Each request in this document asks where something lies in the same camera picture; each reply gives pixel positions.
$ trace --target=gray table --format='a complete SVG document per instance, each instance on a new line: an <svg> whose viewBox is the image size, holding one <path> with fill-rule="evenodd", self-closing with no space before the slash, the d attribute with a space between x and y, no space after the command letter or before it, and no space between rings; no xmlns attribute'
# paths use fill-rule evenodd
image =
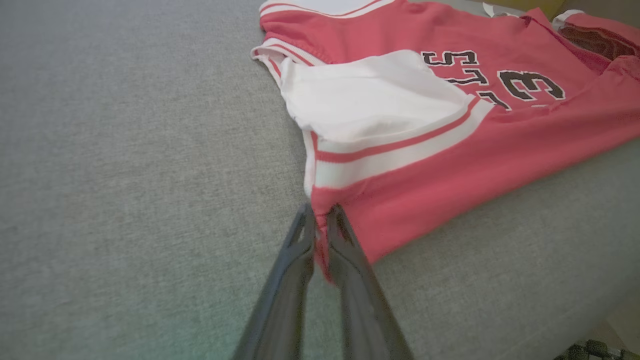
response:
<svg viewBox="0 0 640 360"><path fill-rule="evenodd" d="M305 201L259 5L0 4L0 357L230 356ZM417 358L551 359L599 322L638 285L639 165L636 141L380 261ZM316 273L305 359L340 341Z"/></svg>

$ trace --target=striped trim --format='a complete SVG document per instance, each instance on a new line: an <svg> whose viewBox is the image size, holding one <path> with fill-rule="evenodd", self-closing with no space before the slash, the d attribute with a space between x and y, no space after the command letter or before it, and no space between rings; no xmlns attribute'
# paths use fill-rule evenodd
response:
<svg viewBox="0 0 640 360"><path fill-rule="evenodd" d="M260 17L263 17L267 14L270 13L275 13L275 12L284 12L284 11L299 11L299 12L311 12L311 13L316 13L319 15L324 15L327 17L333 17L333 18L338 18L338 19L348 19L350 17L358 17L360 15L363 15L365 13L371 12L377 8L381 8L382 6L388 5L390 3L393 3L395 0L375 0L369 4L366 4L365 6L358 8L356 10L351 10L350 12L346 12L343 14L329 14L329 13L323 13L323 12L319 12L317 10L314 9L310 9L310 8L304 8L302 6L296 5L296 4L292 4L292 3L288 3L285 1L268 1L264 4L262 4L262 6L260 7Z"/></svg>
<svg viewBox="0 0 640 360"><path fill-rule="evenodd" d="M402 142L369 148L356 155L316 152L314 186L343 188L426 159L460 143L477 129L493 109L491 103L478 98L469 105L469 110L460 119Z"/></svg>
<svg viewBox="0 0 640 360"><path fill-rule="evenodd" d="M318 151L316 153L316 159L320 161L327 161L330 163L349 163L351 161L356 161L356 160L365 158L367 156L377 155L383 152L393 151L403 147L424 142L440 134L446 133L447 131L454 129L455 127L462 125L462 123L467 121L469 116L471 116L471 109L479 101L480 101L479 97L473 97L473 100L471 101L471 103L468 106L465 106L464 108L461 109L463 111L463 115L460 116L460 114L458 114L457 117L454 117L454 119L457 118L455 121L450 122L447 125L437 127L436 129L433 129L433 126L429 126L429 129L427 129L426 132L425 132L425 129L421 129L422 130L421 134L418 136L414 136L414 137L397 141L397 142L385 143L379 146L368 147L366 149L362 149L360 151L355 151L355 152L336 153L336 152L328 152L328 151Z"/></svg>

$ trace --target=red jersey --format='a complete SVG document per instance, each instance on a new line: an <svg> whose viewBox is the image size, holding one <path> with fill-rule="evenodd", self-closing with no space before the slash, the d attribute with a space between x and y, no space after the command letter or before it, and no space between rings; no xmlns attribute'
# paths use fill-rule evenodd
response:
<svg viewBox="0 0 640 360"><path fill-rule="evenodd" d="M640 134L633 28L560 16L579 47L537 9L489 19L440 3L356 2L266 2L265 42L252 51L303 130L324 265L324 214L337 202L375 261Z"/></svg>

